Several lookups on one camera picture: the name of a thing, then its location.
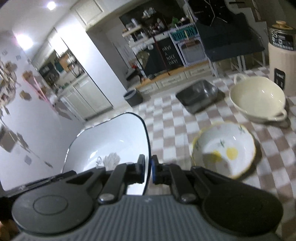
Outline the large white blue-rimmed plate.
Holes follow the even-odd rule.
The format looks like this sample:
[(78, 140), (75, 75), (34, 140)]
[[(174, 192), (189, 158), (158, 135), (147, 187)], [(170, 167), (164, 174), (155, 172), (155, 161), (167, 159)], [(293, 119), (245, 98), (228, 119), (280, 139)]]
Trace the large white blue-rimmed plate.
[(95, 167), (111, 171), (116, 165), (136, 163), (144, 155), (144, 183), (132, 184), (128, 195), (143, 195), (151, 172), (151, 145), (144, 120), (135, 113), (123, 113), (81, 131), (67, 150), (62, 172), (77, 174)]

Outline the yellow-rimmed lemon bowl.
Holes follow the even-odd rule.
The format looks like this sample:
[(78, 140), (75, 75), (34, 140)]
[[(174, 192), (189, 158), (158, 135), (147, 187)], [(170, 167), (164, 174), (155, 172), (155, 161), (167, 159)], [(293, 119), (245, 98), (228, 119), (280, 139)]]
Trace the yellow-rimmed lemon bowl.
[(231, 179), (248, 171), (255, 156), (253, 135), (238, 123), (213, 124), (200, 130), (193, 140), (192, 165)]

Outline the square steel tray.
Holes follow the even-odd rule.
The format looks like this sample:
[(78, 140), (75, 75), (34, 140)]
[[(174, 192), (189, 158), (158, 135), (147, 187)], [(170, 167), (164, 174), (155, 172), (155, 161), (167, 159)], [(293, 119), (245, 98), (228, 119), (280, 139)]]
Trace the square steel tray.
[(187, 112), (195, 114), (214, 102), (218, 92), (219, 89), (214, 84), (203, 79), (178, 92), (176, 98)]

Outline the cream two-handled bowl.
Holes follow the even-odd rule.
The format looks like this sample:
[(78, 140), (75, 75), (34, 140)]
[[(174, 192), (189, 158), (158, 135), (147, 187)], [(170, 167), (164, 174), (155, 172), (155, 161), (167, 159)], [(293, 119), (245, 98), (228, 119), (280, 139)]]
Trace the cream two-handled bowl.
[(245, 118), (255, 123), (287, 119), (285, 94), (277, 84), (266, 77), (236, 74), (229, 98)]

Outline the checkered tablecloth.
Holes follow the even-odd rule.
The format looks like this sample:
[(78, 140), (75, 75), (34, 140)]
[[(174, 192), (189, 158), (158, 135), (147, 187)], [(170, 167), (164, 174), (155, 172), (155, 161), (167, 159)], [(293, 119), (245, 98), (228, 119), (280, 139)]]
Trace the checkered tablecloth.
[(280, 97), (261, 70), (210, 83), (218, 98), (196, 114), (173, 93), (128, 111), (144, 120), (160, 163), (201, 166), (274, 194), (283, 206), (278, 233), (295, 238), (295, 97)]

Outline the dark grey trash bin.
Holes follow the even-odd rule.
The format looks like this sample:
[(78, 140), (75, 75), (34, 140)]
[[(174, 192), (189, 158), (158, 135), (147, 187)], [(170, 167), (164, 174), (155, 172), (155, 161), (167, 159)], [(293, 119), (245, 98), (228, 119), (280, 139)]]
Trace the dark grey trash bin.
[(143, 103), (144, 98), (142, 97), (142, 94), (137, 91), (136, 89), (129, 90), (126, 92), (126, 94), (123, 96), (125, 101), (131, 106), (135, 107), (141, 103)]

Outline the white kitchen cabinet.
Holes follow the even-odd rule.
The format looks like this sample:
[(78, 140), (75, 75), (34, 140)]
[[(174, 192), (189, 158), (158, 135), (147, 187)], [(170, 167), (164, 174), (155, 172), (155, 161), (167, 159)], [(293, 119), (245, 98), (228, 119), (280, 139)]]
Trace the white kitchen cabinet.
[(59, 98), (83, 120), (113, 109), (112, 104), (86, 73), (70, 83), (59, 94)]

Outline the black have a nice day sign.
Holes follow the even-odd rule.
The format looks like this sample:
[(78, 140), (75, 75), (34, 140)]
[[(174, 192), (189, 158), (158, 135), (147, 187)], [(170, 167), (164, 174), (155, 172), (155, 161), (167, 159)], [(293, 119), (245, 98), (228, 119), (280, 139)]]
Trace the black have a nice day sign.
[(157, 42), (166, 68), (171, 71), (184, 66), (170, 37)]

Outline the white shelf rack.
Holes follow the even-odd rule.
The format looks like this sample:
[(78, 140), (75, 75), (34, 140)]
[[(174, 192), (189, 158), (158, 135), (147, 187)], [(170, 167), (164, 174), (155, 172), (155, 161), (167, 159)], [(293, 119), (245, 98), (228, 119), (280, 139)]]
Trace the white shelf rack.
[(134, 48), (149, 39), (147, 30), (142, 25), (137, 25), (123, 32), (122, 37), (126, 39), (130, 48)]

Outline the poizon cardboard box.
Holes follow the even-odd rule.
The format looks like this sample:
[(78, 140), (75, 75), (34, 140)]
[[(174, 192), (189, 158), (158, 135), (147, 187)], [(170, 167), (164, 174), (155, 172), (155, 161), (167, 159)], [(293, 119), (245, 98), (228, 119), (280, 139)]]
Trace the poizon cardboard box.
[(169, 35), (185, 67), (208, 60), (195, 24), (171, 29)]

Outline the dark blue cushioned bench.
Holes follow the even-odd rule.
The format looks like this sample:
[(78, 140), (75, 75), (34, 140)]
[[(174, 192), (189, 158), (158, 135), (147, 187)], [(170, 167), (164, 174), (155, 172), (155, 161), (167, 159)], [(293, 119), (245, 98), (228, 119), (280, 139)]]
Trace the dark blue cushioned bench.
[(256, 58), (252, 58), (252, 61), (262, 66), (266, 64), (263, 40), (248, 24), (244, 13), (227, 15), (225, 20), (213, 13), (201, 14), (195, 26), (214, 76), (219, 76), (217, 63), (226, 59), (238, 58), (236, 68), (239, 71), (246, 69), (243, 60), (245, 55), (261, 53), (261, 61)]

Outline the cream electric kettle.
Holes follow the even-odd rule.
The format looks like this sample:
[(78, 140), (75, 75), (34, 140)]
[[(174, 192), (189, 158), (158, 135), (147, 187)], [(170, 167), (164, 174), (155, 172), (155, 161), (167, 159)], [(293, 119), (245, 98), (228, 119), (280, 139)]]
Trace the cream electric kettle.
[(286, 96), (295, 96), (295, 28), (276, 21), (268, 29), (270, 75)]

